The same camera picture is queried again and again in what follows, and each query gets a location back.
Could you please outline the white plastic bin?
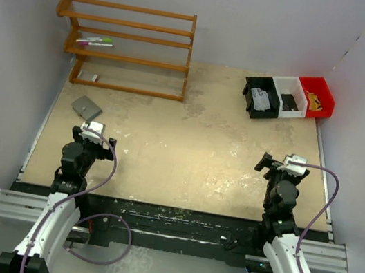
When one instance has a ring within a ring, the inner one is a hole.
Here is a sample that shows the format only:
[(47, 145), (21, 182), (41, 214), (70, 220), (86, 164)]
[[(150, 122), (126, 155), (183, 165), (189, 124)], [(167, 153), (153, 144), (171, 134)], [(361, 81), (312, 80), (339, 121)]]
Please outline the white plastic bin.
[(304, 118), (308, 102), (299, 77), (274, 76), (273, 82), (280, 102), (278, 117)]

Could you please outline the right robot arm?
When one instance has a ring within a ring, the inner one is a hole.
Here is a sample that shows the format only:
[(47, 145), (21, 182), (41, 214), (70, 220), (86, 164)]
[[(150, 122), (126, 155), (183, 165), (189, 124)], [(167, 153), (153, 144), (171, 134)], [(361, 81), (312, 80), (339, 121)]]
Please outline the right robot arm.
[[(263, 200), (264, 212), (259, 225), (261, 249), (272, 268), (272, 273), (311, 273), (301, 250), (302, 240), (335, 199), (340, 186), (339, 179), (333, 171), (309, 164), (305, 158), (295, 154), (277, 161), (269, 153), (264, 153), (254, 169), (262, 171), (264, 168), (268, 169), (264, 175), (268, 183)], [(297, 186), (309, 176), (311, 169), (330, 174), (335, 180), (335, 192), (300, 232), (293, 214), (300, 194)]]

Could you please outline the red plastic bin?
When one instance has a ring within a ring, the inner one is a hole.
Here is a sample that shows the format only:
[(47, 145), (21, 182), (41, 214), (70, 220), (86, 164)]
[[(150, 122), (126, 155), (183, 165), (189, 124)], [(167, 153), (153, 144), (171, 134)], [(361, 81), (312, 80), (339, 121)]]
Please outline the red plastic bin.
[(306, 118), (329, 118), (335, 101), (324, 77), (300, 77), (301, 86), (307, 99)]

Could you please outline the grey card holder wallet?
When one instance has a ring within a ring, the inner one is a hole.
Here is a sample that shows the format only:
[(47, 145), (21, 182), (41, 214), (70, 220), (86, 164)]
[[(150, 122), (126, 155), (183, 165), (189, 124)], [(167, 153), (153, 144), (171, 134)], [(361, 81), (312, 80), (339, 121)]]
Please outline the grey card holder wallet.
[(81, 96), (71, 103), (71, 108), (80, 117), (84, 118), (87, 122), (93, 121), (100, 114), (102, 114), (102, 109), (95, 104), (89, 97)]

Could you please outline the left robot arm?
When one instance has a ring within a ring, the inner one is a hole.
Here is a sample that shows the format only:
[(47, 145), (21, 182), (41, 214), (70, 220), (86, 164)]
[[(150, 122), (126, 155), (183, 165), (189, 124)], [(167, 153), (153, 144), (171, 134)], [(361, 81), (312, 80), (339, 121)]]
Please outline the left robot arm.
[(50, 273), (55, 254), (86, 205), (86, 175), (96, 160), (114, 161), (114, 138), (105, 138), (105, 125), (84, 122), (72, 129), (73, 141), (62, 148), (46, 206), (26, 237), (11, 252), (0, 254), (0, 273)]

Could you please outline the black plastic bin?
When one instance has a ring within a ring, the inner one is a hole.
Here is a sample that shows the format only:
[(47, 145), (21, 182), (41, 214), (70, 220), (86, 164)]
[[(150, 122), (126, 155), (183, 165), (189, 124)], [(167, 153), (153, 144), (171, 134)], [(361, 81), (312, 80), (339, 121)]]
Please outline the black plastic bin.
[(251, 119), (279, 117), (280, 101), (272, 77), (246, 77), (242, 94)]

